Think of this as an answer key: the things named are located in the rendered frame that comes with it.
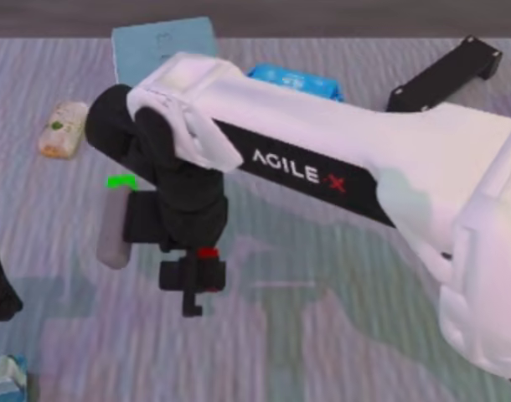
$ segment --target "background wall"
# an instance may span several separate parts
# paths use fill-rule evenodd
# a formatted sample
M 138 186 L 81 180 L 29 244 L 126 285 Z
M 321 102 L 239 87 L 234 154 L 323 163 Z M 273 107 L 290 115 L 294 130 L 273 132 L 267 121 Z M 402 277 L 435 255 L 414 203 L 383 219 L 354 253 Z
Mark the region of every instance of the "background wall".
M 511 37 L 511 0 L 0 0 L 0 37 L 208 15 L 221 37 Z

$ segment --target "red x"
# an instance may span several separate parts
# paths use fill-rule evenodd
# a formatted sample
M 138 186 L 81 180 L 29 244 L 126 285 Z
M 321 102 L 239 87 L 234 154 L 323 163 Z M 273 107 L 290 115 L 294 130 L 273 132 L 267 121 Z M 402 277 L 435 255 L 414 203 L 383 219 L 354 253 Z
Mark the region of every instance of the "red x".
M 340 193 L 345 192 L 345 179 L 344 178 L 336 178 L 333 174 L 329 174 L 327 178 L 323 179 L 324 182 L 330 182 L 330 188 L 335 188 Z

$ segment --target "tabletop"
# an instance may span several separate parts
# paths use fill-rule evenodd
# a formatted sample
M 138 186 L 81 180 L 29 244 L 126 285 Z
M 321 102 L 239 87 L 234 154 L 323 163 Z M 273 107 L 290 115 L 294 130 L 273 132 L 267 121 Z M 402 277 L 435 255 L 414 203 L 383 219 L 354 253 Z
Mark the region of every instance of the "tabletop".
M 388 95 L 458 39 L 221 39 L 242 69 L 260 62 L 336 78 L 351 104 Z M 498 73 L 452 97 L 511 116 L 511 39 Z M 33 399 L 64 402 L 497 402 L 511 384 L 460 358 L 436 321 L 438 288 L 399 234 L 236 172 L 220 249 L 224 293 L 181 317 L 158 289 L 157 247 L 123 271 L 95 259 L 108 175 L 83 143 L 41 157 L 59 101 L 114 84 L 109 39 L 0 39 L 0 251 L 25 308 L 0 323 L 0 354 L 28 358 Z

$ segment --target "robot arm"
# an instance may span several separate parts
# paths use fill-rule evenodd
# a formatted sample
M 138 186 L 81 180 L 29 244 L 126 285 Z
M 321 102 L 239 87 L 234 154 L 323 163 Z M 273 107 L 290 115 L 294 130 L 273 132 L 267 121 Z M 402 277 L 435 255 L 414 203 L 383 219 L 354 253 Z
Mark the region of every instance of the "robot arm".
M 330 167 L 367 171 L 380 207 L 442 285 L 445 339 L 511 379 L 511 118 L 450 104 L 367 111 L 193 54 L 176 54 L 126 98 L 130 116 L 144 106 L 164 116 L 176 155 L 202 169 L 240 167 L 344 208 L 344 191 L 325 193 Z

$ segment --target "green object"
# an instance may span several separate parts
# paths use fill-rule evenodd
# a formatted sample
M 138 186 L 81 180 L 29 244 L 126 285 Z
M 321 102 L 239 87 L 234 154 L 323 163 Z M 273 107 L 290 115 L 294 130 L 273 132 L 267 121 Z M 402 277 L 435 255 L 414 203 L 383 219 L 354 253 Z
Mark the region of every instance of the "green object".
M 53 130 L 59 130 L 60 128 L 62 128 L 64 125 L 62 123 L 60 123 L 59 121 L 55 121 L 53 124 L 51 124 L 51 128 Z
M 110 176 L 106 180 L 108 188 L 118 188 L 121 186 L 129 186 L 132 190 L 138 190 L 137 177 L 133 174 L 122 174 L 120 176 Z

